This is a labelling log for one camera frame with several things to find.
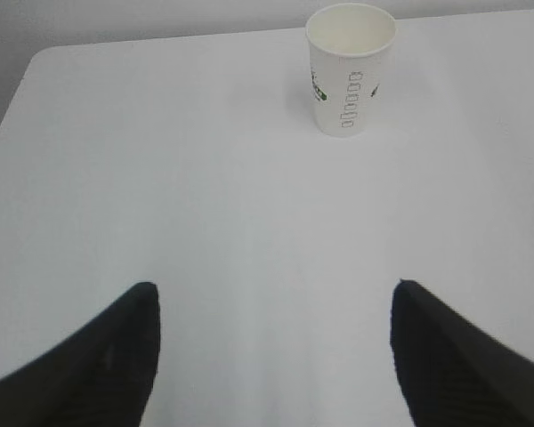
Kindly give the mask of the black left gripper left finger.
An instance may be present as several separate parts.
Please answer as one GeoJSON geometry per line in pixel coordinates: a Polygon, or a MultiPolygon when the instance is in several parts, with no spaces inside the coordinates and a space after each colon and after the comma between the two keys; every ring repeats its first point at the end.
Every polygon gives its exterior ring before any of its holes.
{"type": "Polygon", "coordinates": [[[138,283],[63,342],[0,379],[0,426],[138,426],[160,346],[158,288],[138,283]]]}

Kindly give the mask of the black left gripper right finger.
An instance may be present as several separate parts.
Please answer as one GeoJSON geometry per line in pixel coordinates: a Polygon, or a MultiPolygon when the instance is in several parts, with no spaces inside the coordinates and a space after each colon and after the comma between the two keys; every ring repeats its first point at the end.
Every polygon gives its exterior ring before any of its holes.
{"type": "Polygon", "coordinates": [[[416,426],[534,426],[534,362],[416,281],[392,294],[391,348],[416,426]]]}

